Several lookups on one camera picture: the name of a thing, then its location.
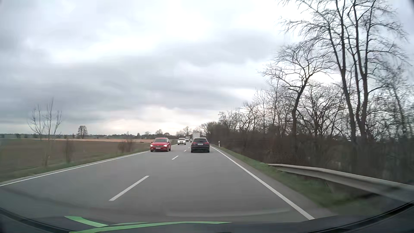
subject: white car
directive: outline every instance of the white car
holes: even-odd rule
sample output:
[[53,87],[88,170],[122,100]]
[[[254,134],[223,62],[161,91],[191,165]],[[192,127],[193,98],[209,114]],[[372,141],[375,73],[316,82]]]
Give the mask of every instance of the white car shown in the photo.
[[177,141],[177,145],[186,145],[185,138],[179,138]]

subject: green grass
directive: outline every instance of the green grass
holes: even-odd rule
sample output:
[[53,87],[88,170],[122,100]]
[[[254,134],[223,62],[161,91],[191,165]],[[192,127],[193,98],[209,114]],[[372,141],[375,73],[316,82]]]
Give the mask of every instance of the green grass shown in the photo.
[[30,176],[30,175],[41,174],[41,173],[45,173],[45,172],[50,172],[50,171],[54,171],[54,170],[60,170],[60,169],[63,169],[63,168],[74,167],[74,166],[78,166],[78,165],[82,165],[82,164],[97,162],[97,161],[100,161],[100,160],[116,158],[116,157],[129,155],[129,154],[133,154],[133,153],[138,153],[138,152],[142,152],[142,151],[146,151],[146,150],[148,150],[148,148],[140,148],[140,149],[137,149],[135,151],[126,152],[126,153],[105,154],[105,155],[100,154],[100,155],[96,155],[96,156],[88,158],[88,159],[74,161],[74,162],[71,162],[71,163],[56,163],[56,164],[51,164],[47,167],[32,167],[32,168],[29,168],[29,169],[18,170],[18,171],[3,173],[3,174],[0,173],[0,182],[6,181],[6,180],[17,179],[17,178],[21,178],[21,177],[26,177],[26,176]]
[[269,166],[266,163],[259,162],[226,148],[220,147],[220,150],[243,161],[298,193],[301,193],[314,203],[321,207],[328,208],[332,212],[338,214],[358,213],[366,215],[376,215],[381,213],[380,210],[376,209],[363,199],[352,198],[351,195],[345,192],[332,192],[323,180],[305,179],[300,175],[278,171],[276,168]]

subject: metal guardrail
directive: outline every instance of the metal guardrail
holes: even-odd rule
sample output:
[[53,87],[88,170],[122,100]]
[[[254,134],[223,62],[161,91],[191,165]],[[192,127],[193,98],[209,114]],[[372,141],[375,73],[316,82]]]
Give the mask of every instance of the metal guardrail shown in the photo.
[[276,167],[276,169],[283,172],[316,177],[400,201],[414,201],[414,186],[409,184],[402,184],[394,181],[382,180],[319,167],[305,167],[286,164],[268,165]]

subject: sky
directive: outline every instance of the sky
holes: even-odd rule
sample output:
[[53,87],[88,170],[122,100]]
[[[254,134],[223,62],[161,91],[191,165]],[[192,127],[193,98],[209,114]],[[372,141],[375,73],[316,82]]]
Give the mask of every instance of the sky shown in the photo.
[[[393,4],[414,34],[408,0]],[[298,13],[276,0],[3,0],[0,133],[31,133],[31,110],[52,98],[62,134],[217,120],[266,88],[258,71],[296,39],[278,21]]]

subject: car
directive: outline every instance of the car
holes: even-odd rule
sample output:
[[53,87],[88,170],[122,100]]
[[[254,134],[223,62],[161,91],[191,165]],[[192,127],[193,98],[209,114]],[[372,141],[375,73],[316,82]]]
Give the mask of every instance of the car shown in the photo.
[[190,152],[207,152],[210,153],[210,143],[207,138],[195,138],[190,146]]
[[150,151],[165,151],[168,152],[171,150],[171,142],[168,138],[156,138],[151,143]]
[[185,141],[185,138],[179,138],[177,141],[177,145],[186,145],[187,142]]

